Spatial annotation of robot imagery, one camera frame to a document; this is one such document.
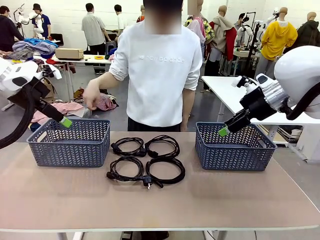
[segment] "yellow object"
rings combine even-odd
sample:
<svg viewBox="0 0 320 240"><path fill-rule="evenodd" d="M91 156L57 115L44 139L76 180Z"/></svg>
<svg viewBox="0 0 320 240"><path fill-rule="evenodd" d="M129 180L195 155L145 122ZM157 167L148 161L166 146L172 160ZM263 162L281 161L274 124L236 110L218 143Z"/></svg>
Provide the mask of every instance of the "yellow object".
<svg viewBox="0 0 320 240"><path fill-rule="evenodd" d="M288 22L287 26L280 26L277 21L271 23L266 29L262 38L262 55L274 61L277 56L281 56L284 47L291 47L298 37L295 27Z"/></svg>

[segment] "basket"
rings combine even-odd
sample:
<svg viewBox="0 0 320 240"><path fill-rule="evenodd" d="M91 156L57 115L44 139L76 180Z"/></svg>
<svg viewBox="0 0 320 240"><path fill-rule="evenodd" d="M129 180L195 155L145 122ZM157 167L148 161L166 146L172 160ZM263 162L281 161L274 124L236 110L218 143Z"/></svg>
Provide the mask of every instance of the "basket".
<svg viewBox="0 0 320 240"><path fill-rule="evenodd" d="M277 146L254 124L220 136L226 125L197 122L195 150L206 170L264 171Z"/></svg>
<svg viewBox="0 0 320 240"><path fill-rule="evenodd" d="M99 168L110 146L110 121L73 119L70 128L48 120L28 139L38 166Z"/></svg>

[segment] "basket rim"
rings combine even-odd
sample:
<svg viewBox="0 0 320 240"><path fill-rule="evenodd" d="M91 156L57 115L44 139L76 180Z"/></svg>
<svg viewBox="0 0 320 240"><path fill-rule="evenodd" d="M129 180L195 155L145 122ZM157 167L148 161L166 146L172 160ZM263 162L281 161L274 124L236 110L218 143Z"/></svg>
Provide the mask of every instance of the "basket rim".
<svg viewBox="0 0 320 240"><path fill-rule="evenodd" d="M103 139L97 143L72 143L72 142L38 142L38 141L31 141L30 139L34 137L34 135L36 135L38 132L41 131L42 127L47 125L49 122L53 122L55 120L53 120L52 118L49 118L48 121L46 121L42 126L40 126L34 133L32 133L27 139L26 142L28 144L44 144L44 145L52 145L52 144L56 144L56 145L100 145L102 144L106 137L108 136L108 134L105 134ZM96 121L96 122L108 122L108 127L106 129L106 131L108 132L110 129L110 124L111 121L110 120L106 120L106 119L90 119L90 118L79 118L79 119L72 119L71 121L82 121L82 122L91 122L91 121Z"/></svg>
<svg viewBox="0 0 320 240"><path fill-rule="evenodd" d="M218 125L218 124L221 125L221 124L223 124L223 125L226 125L224 122L197 121L197 122L195 123L196 132L197 132L197 133L200 133L198 124L211 124L211 125ZM264 132L262 132L262 130L261 130L256 124L250 123L249 126L254 127L258 132L260 132L262 135L266 136L266 134L265 134ZM199 134L199 135L200 135L200 138L201 138L201 141L203 142L203 144L204 144L206 147L208 147L208 148L212 148L212 146L209 146L208 144L205 143L202 135L201 135L201 134ZM277 145L275 145L275 144L270 140L270 138L269 138L268 136L266 136L266 139L269 141L270 144L273 145L273 147L266 147L266 148L264 148L264 147L243 147L243 149L252 149L252 150L262 150L262 149L263 149L263 150L275 150L275 149L278 148ZM241 147L232 147L232 146L215 146L214 148L216 148L216 149L235 149L235 148L236 148L236 149L242 149Z"/></svg>

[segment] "red jacket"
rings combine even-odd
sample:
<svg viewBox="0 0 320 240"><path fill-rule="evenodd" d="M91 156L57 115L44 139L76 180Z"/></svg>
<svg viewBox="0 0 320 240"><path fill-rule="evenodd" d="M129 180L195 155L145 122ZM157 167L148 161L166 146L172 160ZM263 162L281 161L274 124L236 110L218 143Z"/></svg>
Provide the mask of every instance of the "red jacket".
<svg viewBox="0 0 320 240"><path fill-rule="evenodd" d="M210 22L209 24L212 27L212 29L215 29L215 23L213 21ZM226 44L225 44L225 51L223 55L226 56L226 59L228 61L234 58L234 46L235 46L236 36L237 36L237 30L234 27L225 31ZM209 57L210 52L211 52L211 47L210 47L210 44L208 44L206 46L205 55Z"/></svg>

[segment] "black cap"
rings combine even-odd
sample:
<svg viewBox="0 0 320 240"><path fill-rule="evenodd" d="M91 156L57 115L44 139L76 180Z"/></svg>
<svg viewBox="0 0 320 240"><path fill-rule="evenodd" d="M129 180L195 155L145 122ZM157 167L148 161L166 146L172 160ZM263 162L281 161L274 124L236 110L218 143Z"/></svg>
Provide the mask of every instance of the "black cap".
<svg viewBox="0 0 320 240"><path fill-rule="evenodd" d="M180 11L184 0L143 0L146 9L155 9L160 11Z"/></svg>
<svg viewBox="0 0 320 240"><path fill-rule="evenodd" d="M38 4L38 3L33 4L33 9L32 10L40 10L40 11L42 11L42 9L40 7L40 4Z"/></svg>

